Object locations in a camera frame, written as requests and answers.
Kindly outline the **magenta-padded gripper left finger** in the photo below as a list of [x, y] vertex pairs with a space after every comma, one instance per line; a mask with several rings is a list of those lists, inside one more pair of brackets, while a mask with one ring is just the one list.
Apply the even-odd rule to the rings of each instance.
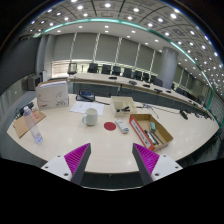
[[91, 144], [84, 144], [66, 155], [57, 155], [48, 161], [42, 169], [76, 185], [82, 181], [84, 171], [91, 154]]

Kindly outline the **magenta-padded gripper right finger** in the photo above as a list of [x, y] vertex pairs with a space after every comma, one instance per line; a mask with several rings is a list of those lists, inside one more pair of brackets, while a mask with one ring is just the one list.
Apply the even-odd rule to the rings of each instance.
[[136, 160], [140, 176], [144, 185], [164, 178], [182, 167], [168, 155], [157, 153], [137, 144], [133, 144], [132, 153]]

